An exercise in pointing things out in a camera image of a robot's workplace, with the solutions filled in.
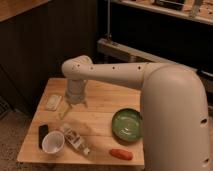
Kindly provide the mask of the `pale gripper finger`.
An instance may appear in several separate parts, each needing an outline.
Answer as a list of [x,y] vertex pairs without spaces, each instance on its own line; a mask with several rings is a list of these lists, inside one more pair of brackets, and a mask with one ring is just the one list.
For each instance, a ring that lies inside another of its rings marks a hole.
[[59,112],[59,118],[63,119],[68,113],[69,111],[72,109],[72,106],[70,104],[65,104]]
[[82,102],[82,104],[84,105],[85,108],[88,108],[88,104],[87,104],[87,101],[86,101],[86,100],[84,100],[84,101]]

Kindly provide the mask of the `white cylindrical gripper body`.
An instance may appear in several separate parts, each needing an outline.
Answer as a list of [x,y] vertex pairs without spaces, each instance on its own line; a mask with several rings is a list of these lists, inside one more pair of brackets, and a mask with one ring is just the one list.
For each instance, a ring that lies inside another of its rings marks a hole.
[[85,101],[87,82],[85,80],[67,80],[67,89],[65,91],[65,98],[69,104],[79,104]]

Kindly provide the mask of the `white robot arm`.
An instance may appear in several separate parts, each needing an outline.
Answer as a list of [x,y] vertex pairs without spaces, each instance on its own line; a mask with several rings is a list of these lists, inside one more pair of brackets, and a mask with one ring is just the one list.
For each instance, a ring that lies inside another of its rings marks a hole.
[[191,68],[171,63],[95,64],[81,55],[63,62],[65,96],[85,99],[85,84],[97,80],[140,92],[145,171],[211,171],[208,102]]

